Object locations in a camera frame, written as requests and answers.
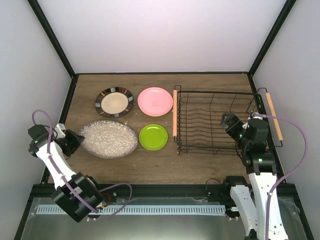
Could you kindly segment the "speckled grey large plate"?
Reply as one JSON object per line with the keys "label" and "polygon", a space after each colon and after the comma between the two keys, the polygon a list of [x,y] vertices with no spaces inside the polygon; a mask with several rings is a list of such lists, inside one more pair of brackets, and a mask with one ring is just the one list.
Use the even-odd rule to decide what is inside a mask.
{"label": "speckled grey large plate", "polygon": [[82,127],[79,135],[84,137],[82,147],[88,153],[103,159],[125,157],[139,143],[136,133],[130,127],[112,120],[88,123]]}

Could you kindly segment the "glossy black plate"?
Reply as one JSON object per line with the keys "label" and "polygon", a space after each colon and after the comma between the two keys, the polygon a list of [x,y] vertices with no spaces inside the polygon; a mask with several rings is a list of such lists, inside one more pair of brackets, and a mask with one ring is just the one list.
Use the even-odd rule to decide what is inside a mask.
{"label": "glossy black plate", "polygon": [[[126,109],[120,113],[109,114],[109,113],[106,113],[102,110],[101,101],[106,95],[108,95],[110,93],[114,93],[114,92],[125,94],[126,97],[128,98],[128,105],[127,105]],[[95,107],[96,111],[101,116],[106,117],[106,118],[122,117],[122,116],[126,115],[132,109],[133,105],[134,105],[134,96],[132,95],[132,93],[128,89],[126,89],[124,87],[110,87],[110,88],[105,89],[96,97],[95,103],[94,103],[94,107]]]}

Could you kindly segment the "green plate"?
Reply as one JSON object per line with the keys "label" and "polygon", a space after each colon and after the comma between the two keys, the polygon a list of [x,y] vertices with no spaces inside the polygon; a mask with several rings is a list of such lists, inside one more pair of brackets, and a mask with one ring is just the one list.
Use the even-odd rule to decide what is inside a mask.
{"label": "green plate", "polygon": [[166,129],[159,124],[144,126],[138,135],[140,145],[149,151],[162,149],[168,142],[169,136]]}

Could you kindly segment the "pink plate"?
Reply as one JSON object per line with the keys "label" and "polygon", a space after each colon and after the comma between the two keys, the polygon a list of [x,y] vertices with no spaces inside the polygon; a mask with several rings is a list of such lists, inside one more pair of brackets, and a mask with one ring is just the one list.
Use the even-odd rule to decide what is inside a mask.
{"label": "pink plate", "polygon": [[149,87],[138,95],[137,103],[144,113],[167,114],[173,107],[173,97],[161,87]]}

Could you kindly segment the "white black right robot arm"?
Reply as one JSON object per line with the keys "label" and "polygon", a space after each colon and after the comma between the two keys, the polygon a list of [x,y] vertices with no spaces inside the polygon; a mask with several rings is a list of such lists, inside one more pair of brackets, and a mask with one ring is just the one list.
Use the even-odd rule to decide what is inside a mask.
{"label": "white black right robot arm", "polygon": [[220,122],[226,133],[240,149],[240,158],[246,168],[251,187],[243,177],[228,176],[222,188],[223,198],[234,201],[245,229],[247,240],[287,240],[277,192],[274,155],[267,150],[269,124],[252,114],[243,123],[233,113],[223,113]]}

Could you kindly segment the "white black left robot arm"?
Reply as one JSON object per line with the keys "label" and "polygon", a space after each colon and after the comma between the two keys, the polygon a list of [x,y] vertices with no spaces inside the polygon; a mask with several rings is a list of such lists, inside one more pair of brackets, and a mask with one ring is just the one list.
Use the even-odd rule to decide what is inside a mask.
{"label": "white black left robot arm", "polygon": [[90,213],[98,214],[104,201],[102,189],[92,177],[74,172],[65,159],[75,153],[85,137],[61,123],[55,129],[35,124],[28,134],[32,138],[29,153],[44,162],[53,178],[52,200],[76,222]]}

